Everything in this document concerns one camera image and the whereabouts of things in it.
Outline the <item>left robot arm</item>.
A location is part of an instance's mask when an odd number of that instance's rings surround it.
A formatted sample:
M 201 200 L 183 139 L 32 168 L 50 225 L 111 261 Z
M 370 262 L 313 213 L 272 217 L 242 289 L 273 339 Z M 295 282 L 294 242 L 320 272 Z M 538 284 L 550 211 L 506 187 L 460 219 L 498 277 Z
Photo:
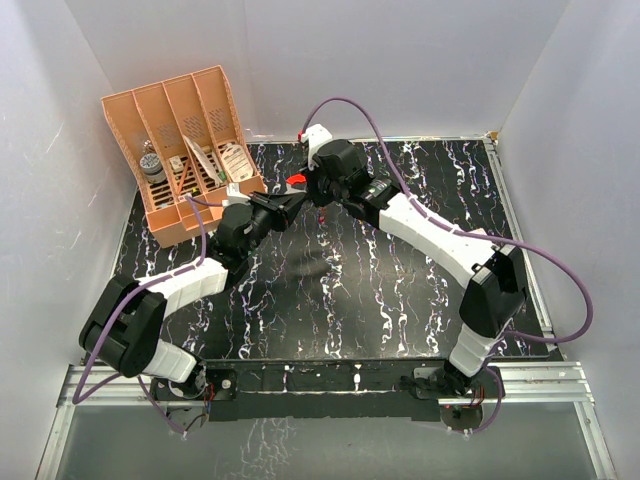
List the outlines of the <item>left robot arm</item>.
M 200 396 L 207 383 L 205 366 L 162 340 L 165 319 L 234 287 L 248 271 L 252 252 L 270 232 L 286 230 L 306 199 L 304 191 L 238 195 L 224 207 L 213 235 L 203 238 L 195 261 L 142 279 L 113 276 L 79 335 L 89 360 L 101 360 L 126 378 L 165 379 L 186 399 Z

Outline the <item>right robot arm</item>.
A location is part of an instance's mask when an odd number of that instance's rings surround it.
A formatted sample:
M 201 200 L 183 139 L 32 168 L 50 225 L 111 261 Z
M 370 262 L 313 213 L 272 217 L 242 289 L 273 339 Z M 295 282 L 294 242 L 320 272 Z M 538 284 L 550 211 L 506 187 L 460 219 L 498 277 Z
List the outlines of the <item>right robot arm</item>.
M 521 249 L 487 242 L 482 234 L 462 231 L 422 207 L 396 180 L 371 175 L 347 140 L 314 140 L 305 134 L 302 142 L 308 160 L 301 172 L 316 206 L 340 204 L 352 217 L 425 254 L 463 287 L 461 330 L 430 385 L 448 395 L 471 395 L 480 387 L 480 371 L 508 321 L 526 302 Z

